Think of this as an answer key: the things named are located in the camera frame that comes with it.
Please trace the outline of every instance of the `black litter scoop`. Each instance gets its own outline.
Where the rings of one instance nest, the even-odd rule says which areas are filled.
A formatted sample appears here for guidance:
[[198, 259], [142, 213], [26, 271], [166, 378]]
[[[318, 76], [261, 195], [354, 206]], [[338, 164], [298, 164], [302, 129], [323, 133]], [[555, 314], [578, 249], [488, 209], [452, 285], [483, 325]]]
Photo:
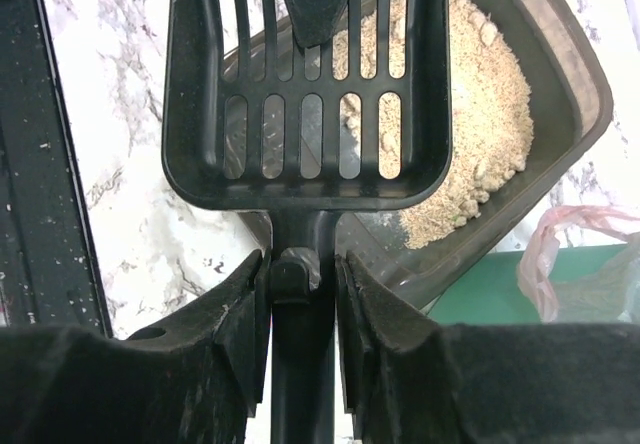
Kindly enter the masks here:
[[[443, 180], [451, 156], [448, 0], [406, 0], [405, 72], [398, 78], [389, 70], [391, 0], [377, 0], [372, 78], [360, 72], [361, 0], [315, 1], [314, 7], [313, 0], [285, 0], [296, 45], [283, 63], [286, 36], [277, 26], [275, 0], [262, 0], [259, 49], [249, 32], [247, 0], [234, 0], [238, 48], [226, 59], [221, 13], [232, 11], [221, 9], [220, 0], [171, 0], [164, 170], [194, 206], [260, 210], [271, 218], [271, 442], [278, 443], [333, 439], [335, 226], [341, 213], [421, 202]], [[344, 79], [333, 74], [330, 38], [338, 28], [348, 29]], [[314, 66], [317, 72], [310, 73]], [[379, 170], [379, 102], [386, 93], [401, 102], [401, 164], [393, 179]], [[357, 175], [344, 177], [340, 102], [348, 94], [361, 102], [361, 152]], [[310, 98], [320, 166], [303, 175]], [[276, 114], [283, 123], [279, 143], [265, 127]], [[273, 173], [277, 160], [280, 170]]]

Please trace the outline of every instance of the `marble countertop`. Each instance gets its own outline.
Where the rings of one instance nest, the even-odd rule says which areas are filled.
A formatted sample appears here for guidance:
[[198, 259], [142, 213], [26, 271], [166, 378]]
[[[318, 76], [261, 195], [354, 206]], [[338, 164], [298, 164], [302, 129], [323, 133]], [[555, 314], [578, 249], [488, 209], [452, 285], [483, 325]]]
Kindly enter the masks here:
[[[113, 327], [117, 337], [126, 337], [221, 282], [257, 243], [235, 214], [194, 209], [164, 179], [160, 137], [169, 0], [45, 1]], [[223, 9], [233, 9], [232, 0], [222, 2]], [[631, 184], [637, 179], [626, 171], [640, 168], [640, 153], [632, 152], [640, 149], [633, 90], [640, 56], [625, 2], [567, 2], [610, 80], [614, 121], [495, 251], [524, 248], [551, 206], [640, 206], [640, 187]], [[259, 13], [250, 6], [254, 32], [260, 30]], [[237, 39], [229, 28], [225, 34], [229, 49]], [[569, 231], [565, 244], [602, 242]], [[349, 421], [339, 417], [337, 434], [348, 440]], [[266, 409], [256, 421], [262, 424], [251, 424], [247, 442], [258, 442], [252, 432], [264, 432]]]

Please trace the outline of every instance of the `litter box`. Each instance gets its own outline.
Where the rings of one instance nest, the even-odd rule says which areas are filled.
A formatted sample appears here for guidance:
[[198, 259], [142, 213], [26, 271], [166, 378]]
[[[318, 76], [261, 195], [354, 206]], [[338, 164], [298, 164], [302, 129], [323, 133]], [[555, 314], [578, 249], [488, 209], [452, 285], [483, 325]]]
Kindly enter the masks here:
[[[338, 224], [337, 249], [356, 252], [375, 276], [397, 295], [418, 309], [441, 294], [465, 271], [487, 253], [525, 214], [551, 189], [555, 182], [604, 133], [612, 118], [613, 99], [598, 60], [564, 0], [472, 0], [504, 34], [513, 49], [532, 89], [531, 115], [534, 121], [534, 142], [524, 172], [517, 174], [502, 189], [491, 195], [481, 206], [482, 215], [443, 240], [430, 243], [420, 250], [404, 246], [404, 230], [396, 213], [378, 213], [342, 217]], [[375, 0], [362, 0], [363, 16], [375, 9]], [[288, 18], [281, 20], [278, 34], [278, 62], [291, 62], [292, 39]], [[260, 62], [264, 35], [252, 39], [253, 62]], [[317, 70], [317, 62], [306, 59], [308, 76]], [[228, 69], [235, 65], [235, 56], [226, 58]], [[243, 147], [241, 126], [244, 109], [234, 121], [233, 107], [227, 125], [227, 156], [231, 173], [236, 152]], [[282, 140], [282, 109], [265, 105], [264, 135], [273, 156], [264, 161], [265, 168], [281, 159], [278, 153]], [[307, 109], [306, 116], [315, 124], [303, 124], [301, 160], [309, 174], [318, 169], [320, 108]], [[345, 152], [341, 166], [345, 169], [357, 159], [349, 147], [355, 140], [342, 130], [341, 146]], [[243, 213], [242, 219], [258, 242], [270, 242], [270, 222], [264, 214]]]

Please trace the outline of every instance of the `black plastic edge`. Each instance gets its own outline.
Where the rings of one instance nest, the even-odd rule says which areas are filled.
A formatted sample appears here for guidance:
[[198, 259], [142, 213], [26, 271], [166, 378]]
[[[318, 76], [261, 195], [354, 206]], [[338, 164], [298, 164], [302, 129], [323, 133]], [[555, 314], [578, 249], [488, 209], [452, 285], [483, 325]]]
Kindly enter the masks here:
[[43, 0], [0, 0], [0, 157], [7, 324], [111, 337]]

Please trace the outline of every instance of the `plastic bag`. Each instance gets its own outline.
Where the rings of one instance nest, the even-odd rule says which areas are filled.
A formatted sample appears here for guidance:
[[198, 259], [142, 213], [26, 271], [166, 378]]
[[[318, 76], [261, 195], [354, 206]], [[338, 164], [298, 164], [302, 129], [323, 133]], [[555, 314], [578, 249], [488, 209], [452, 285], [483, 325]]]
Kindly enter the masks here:
[[[560, 249], [556, 234], [570, 226], [600, 232], [627, 246], [597, 273], [552, 284], [549, 275]], [[640, 216], [614, 207], [549, 209], [531, 236], [517, 277], [542, 322], [640, 323]]]

